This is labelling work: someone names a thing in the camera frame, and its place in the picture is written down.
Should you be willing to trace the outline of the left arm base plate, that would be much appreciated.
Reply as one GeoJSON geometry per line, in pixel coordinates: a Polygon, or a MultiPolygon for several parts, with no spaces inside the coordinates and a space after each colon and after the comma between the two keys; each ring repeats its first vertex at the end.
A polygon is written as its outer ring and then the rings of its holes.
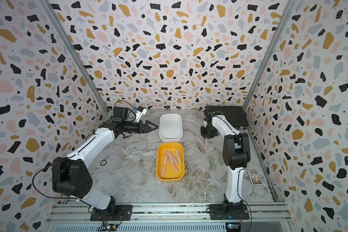
{"type": "Polygon", "coordinates": [[[129,221],[133,205],[113,205],[105,210],[94,209],[90,221],[129,221]]]}

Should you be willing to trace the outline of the pink folding knife angled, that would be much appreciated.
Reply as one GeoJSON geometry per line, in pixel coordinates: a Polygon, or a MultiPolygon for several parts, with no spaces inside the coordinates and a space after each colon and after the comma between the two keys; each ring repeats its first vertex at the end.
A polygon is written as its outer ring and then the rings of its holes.
{"type": "Polygon", "coordinates": [[[180,163],[181,162],[180,152],[178,149],[176,149],[175,152],[176,152],[177,162],[180,163]]]}

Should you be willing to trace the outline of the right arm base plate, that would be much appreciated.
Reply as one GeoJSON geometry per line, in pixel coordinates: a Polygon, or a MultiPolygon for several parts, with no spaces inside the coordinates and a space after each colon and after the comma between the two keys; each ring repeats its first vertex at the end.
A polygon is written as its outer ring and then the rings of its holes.
{"type": "Polygon", "coordinates": [[[236,203],[231,204],[211,204],[209,205],[211,220],[244,220],[250,219],[247,205],[236,203]]]}

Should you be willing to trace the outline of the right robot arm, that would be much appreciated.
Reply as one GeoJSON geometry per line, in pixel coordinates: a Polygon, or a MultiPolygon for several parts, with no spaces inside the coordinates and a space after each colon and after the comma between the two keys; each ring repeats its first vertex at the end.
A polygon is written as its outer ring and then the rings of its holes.
{"type": "Polygon", "coordinates": [[[232,213],[241,212],[244,205],[242,182],[244,171],[250,162],[249,136],[233,127],[223,112],[216,107],[206,106],[201,136],[210,139],[217,135],[223,137],[222,158],[228,167],[227,188],[222,202],[222,212],[230,217],[232,213]]]}

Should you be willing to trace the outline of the white storage box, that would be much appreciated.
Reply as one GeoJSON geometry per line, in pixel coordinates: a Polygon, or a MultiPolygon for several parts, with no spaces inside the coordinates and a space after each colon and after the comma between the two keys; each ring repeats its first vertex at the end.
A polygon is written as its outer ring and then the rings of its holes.
{"type": "Polygon", "coordinates": [[[159,120],[159,137],[164,143],[178,143],[183,136],[180,114],[163,114],[159,120]]]}

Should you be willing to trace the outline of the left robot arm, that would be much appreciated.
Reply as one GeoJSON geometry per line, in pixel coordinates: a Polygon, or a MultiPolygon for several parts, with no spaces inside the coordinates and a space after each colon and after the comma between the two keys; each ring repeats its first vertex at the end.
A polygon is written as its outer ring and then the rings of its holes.
{"type": "Polygon", "coordinates": [[[88,167],[97,155],[120,134],[149,133],[158,125],[141,120],[147,110],[139,107],[129,119],[129,108],[115,107],[112,116],[103,122],[96,132],[76,151],[52,163],[52,188],[56,193],[73,196],[108,218],[118,213],[114,197],[106,195],[95,187],[88,167]]]}

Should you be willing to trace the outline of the yellow storage box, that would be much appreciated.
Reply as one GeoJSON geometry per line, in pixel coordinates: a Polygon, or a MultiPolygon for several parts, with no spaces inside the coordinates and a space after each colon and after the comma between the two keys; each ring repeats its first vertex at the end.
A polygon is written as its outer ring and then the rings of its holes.
{"type": "Polygon", "coordinates": [[[164,143],[157,152],[156,175],[163,182],[176,182],[185,174],[184,150],[180,143],[164,143]]]}

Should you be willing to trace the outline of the long pink fruit knife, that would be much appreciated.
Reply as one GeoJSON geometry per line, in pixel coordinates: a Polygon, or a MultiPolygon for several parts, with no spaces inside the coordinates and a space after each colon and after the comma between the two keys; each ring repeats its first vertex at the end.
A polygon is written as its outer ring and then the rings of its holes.
{"type": "Polygon", "coordinates": [[[162,168],[161,168],[161,173],[160,173],[160,177],[163,178],[164,174],[165,174],[165,170],[166,170],[166,164],[167,164],[167,151],[164,151],[164,158],[163,158],[163,164],[162,164],[162,168]]]}

